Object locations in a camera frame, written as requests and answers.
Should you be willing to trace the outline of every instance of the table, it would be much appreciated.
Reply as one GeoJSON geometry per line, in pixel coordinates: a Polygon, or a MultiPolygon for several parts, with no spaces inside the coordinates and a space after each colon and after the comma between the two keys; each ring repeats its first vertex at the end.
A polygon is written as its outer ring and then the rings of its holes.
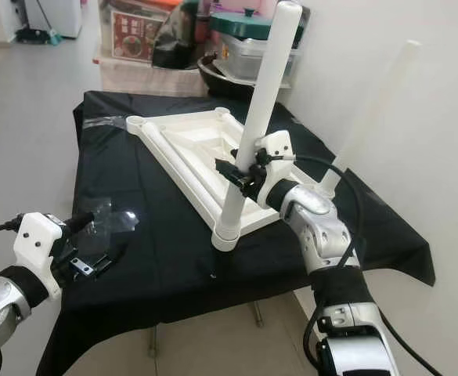
{"type": "MultiPolygon", "coordinates": [[[[110,248],[124,250],[115,266],[97,280],[64,289],[62,309],[37,375],[63,374],[94,344],[114,335],[308,284],[297,238],[283,222],[242,237],[234,251],[234,273],[210,279],[203,268],[212,257],[210,229],[143,143],[122,128],[129,114],[159,116],[215,107],[229,108],[244,123],[247,103],[234,100],[85,93],[84,102],[74,110],[80,149],[74,211],[85,202],[104,199],[111,201],[115,212],[132,210],[140,222],[135,231],[110,237],[110,248]]],[[[296,153],[333,159],[323,142],[279,104],[269,132],[278,129],[290,132],[296,153]]],[[[298,167],[316,180],[325,172],[323,166],[306,162],[298,167]]],[[[362,191],[366,211],[363,268],[397,269],[433,285],[428,242],[349,174],[362,191]]],[[[334,202],[351,228],[355,211],[346,185],[338,186],[334,202]]],[[[88,250],[82,245],[80,251],[84,256],[88,250]]]]}

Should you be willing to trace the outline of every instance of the white plastic stand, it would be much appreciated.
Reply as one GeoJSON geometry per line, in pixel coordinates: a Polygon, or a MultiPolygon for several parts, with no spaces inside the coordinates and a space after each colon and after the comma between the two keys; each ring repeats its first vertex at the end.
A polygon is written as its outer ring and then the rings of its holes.
{"type": "MultiPolygon", "coordinates": [[[[272,20],[267,50],[261,61],[257,84],[251,98],[236,158],[236,167],[247,172],[254,163],[254,143],[263,137],[269,125],[277,93],[283,79],[294,36],[301,17],[301,6],[295,2],[279,2],[272,20]]],[[[230,185],[211,237],[220,251],[231,251],[240,236],[244,197],[236,186],[230,185]]]]}
{"type": "MultiPolygon", "coordinates": [[[[128,132],[137,135],[179,189],[189,199],[210,229],[222,213],[229,181],[215,169],[215,158],[234,163],[230,150],[237,149],[243,126],[226,108],[160,117],[129,116],[128,132]]],[[[316,182],[293,166],[290,179],[316,182]]],[[[262,209],[243,200],[241,235],[279,219],[273,209],[262,209]]]]}

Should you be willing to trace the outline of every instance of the white pole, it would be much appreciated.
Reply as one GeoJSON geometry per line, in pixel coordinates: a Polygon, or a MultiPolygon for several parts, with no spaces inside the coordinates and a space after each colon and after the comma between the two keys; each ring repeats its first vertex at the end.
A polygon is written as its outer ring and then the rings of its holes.
{"type": "MultiPolygon", "coordinates": [[[[237,152],[236,166],[243,172],[247,172],[254,163],[254,142],[267,132],[300,17],[299,4],[289,1],[277,4],[237,152]]],[[[211,242],[219,251],[231,251],[236,246],[244,200],[238,188],[230,184],[211,237],[211,242]]]]}
{"type": "MultiPolygon", "coordinates": [[[[419,42],[407,41],[404,44],[382,79],[374,97],[368,102],[365,110],[355,118],[343,148],[333,161],[333,164],[340,170],[345,171],[348,165],[355,160],[355,155],[362,149],[364,139],[374,128],[379,117],[401,86],[411,65],[417,59],[419,48],[419,42]]],[[[318,188],[328,197],[334,197],[335,187],[339,181],[340,176],[332,170],[328,170],[318,188]]]]}

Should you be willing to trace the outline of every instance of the gray floor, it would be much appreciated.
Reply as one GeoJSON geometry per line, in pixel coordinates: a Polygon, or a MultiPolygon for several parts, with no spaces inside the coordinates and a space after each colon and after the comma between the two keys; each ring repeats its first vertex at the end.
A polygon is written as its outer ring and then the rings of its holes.
{"type": "MultiPolygon", "coordinates": [[[[89,0],[77,41],[0,49],[0,222],[17,212],[70,214],[78,150],[72,109],[84,91],[100,89],[92,63],[98,39],[96,0],[89,0]]],[[[11,233],[0,235],[0,270],[13,259],[11,233]]],[[[161,376],[313,374],[301,354],[305,326],[289,295],[262,303],[265,327],[248,305],[160,327],[156,362],[146,355],[146,332],[97,345],[68,372],[161,376]]],[[[2,376],[34,374],[59,303],[43,303],[4,347],[2,376]]]]}

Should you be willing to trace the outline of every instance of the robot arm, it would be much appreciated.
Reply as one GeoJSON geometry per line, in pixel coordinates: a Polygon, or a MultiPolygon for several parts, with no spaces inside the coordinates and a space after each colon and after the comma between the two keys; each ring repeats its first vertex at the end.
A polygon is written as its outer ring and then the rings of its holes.
{"type": "Polygon", "coordinates": [[[34,307],[60,296],[60,272],[67,263],[78,272],[87,273],[85,268],[90,268],[74,257],[77,250],[68,240],[93,220],[92,213],[65,222],[41,213],[25,214],[20,220],[13,229],[18,232],[13,246],[16,265],[0,272],[0,348],[34,307]]]}
{"type": "Polygon", "coordinates": [[[352,240],[337,209],[309,186],[287,180],[294,159],[289,134],[260,139],[255,154],[249,174],[227,161],[217,160],[216,167],[244,196],[277,210],[297,235],[325,334],[316,346],[322,370],[328,376],[399,376],[355,250],[337,267],[352,240]]]}

